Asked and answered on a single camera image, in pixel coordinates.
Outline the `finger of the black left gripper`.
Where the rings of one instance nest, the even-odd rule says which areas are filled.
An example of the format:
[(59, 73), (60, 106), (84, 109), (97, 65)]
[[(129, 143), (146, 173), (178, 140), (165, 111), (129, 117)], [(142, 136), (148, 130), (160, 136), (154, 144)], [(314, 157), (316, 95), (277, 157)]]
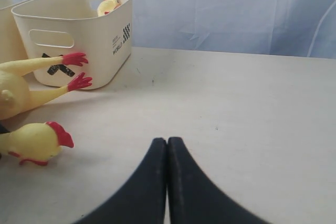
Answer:
[(10, 133), (10, 131), (0, 124), (0, 134)]

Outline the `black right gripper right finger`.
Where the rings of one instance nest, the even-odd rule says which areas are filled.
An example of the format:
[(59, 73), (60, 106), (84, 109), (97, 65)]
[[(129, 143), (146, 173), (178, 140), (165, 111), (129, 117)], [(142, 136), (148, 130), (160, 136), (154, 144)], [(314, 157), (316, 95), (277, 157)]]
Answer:
[(169, 138), (167, 154), (171, 223), (265, 223), (233, 201), (206, 176), (180, 137)]

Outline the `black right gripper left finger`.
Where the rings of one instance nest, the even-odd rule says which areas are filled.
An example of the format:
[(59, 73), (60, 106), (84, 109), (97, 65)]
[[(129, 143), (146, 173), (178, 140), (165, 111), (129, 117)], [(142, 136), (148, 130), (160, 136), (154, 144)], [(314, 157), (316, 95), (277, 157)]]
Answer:
[(166, 203), (167, 143), (155, 138), (143, 160), (106, 202), (77, 223), (163, 223)]

